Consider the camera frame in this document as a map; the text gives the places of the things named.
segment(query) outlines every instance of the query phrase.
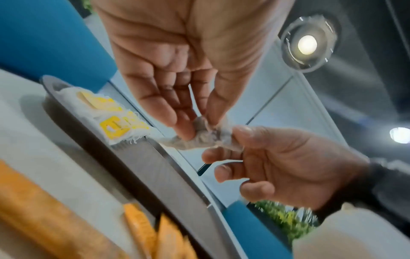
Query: tray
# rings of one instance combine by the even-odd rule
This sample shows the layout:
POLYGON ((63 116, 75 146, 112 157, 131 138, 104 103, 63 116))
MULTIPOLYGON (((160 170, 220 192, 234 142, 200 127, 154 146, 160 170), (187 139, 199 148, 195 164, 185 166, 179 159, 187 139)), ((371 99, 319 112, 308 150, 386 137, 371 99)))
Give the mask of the tray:
POLYGON ((41 82, 49 94, 43 107, 51 119, 156 219, 161 213, 169 216, 188 235, 199 258, 240 258, 215 208, 161 145, 141 138, 135 143, 123 141, 109 146, 56 94, 72 87, 70 84, 52 76, 44 76, 41 82))

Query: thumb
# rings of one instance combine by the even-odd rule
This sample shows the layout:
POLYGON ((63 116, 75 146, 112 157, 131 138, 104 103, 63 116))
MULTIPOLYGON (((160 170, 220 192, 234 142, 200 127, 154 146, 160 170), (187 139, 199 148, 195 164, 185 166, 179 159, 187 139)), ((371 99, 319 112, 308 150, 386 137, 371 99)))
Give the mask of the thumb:
POLYGON ((215 88, 208 97, 206 118, 210 125, 217 125, 226 112, 235 105, 253 71, 218 72, 215 88))
POLYGON ((302 146, 311 137, 307 132, 291 128, 235 126, 232 133, 245 148, 274 148, 276 151, 302 146))
POLYGON ((275 187, 268 181, 256 183, 246 181, 240 186, 239 190, 242 197, 250 202, 272 200, 275 194, 275 187))

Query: recessed light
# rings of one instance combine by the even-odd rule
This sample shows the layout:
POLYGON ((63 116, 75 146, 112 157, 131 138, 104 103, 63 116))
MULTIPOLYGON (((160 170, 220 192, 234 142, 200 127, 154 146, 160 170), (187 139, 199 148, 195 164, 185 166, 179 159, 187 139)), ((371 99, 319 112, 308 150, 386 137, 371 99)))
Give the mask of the recessed light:
POLYGON ((390 130, 390 137, 392 140, 400 144, 410 143, 410 129, 408 128, 394 128, 390 130))
POLYGON ((317 40, 312 35, 305 35, 300 38, 298 49, 303 55, 311 55, 317 49, 317 40))

